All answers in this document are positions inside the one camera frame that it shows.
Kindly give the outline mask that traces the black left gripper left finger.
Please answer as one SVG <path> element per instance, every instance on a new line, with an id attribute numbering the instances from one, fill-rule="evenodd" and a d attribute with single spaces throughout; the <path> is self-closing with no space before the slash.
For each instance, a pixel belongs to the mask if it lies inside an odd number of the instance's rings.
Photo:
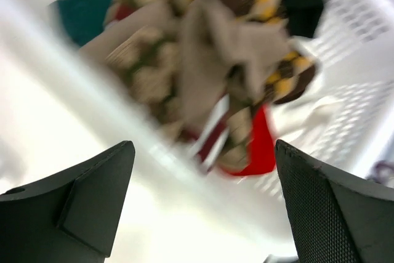
<path id="1" fill-rule="evenodd" d="M 110 257 L 135 148 L 93 158 L 1 195 L 1 262 L 104 262 Z"/>

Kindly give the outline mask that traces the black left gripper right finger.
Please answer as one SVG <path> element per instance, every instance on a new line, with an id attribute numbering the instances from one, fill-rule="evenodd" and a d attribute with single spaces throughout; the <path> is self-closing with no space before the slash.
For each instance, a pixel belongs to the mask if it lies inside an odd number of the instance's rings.
<path id="1" fill-rule="evenodd" d="M 299 262 L 393 262 L 393 189 L 275 144 Z"/>

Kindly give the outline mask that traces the large yellow brown argyle sock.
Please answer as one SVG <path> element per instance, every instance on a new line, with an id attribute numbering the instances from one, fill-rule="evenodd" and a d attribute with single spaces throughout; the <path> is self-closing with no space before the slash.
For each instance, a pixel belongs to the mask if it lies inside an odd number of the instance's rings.
<path id="1" fill-rule="evenodd" d="M 313 81 L 317 69 L 313 60 L 298 51 L 291 51 L 277 63 L 274 72 L 265 80 L 261 98 L 255 105 L 281 105 L 298 99 Z"/>

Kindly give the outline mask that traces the tan brown argyle sock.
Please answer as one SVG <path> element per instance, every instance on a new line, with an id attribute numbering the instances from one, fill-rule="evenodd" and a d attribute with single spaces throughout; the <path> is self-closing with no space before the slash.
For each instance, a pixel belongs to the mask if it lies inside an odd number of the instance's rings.
<path id="1" fill-rule="evenodd" d="M 179 23 L 169 0 L 113 0 L 103 33 L 80 49 L 111 70 L 172 140 L 183 128 L 177 96 Z"/>

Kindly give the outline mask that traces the plain brown sock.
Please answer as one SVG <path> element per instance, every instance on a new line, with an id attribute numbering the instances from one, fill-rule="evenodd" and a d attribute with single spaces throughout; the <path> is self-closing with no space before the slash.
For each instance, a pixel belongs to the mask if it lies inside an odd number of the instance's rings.
<path id="1" fill-rule="evenodd" d="M 256 176 L 275 168 L 274 140 L 255 105 L 265 80 L 292 50 L 281 25 L 240 22 L 220 0 L 194 0 L 179 32 L 182 134 L 200 142 L 206 161 L 233 176 Z"/>

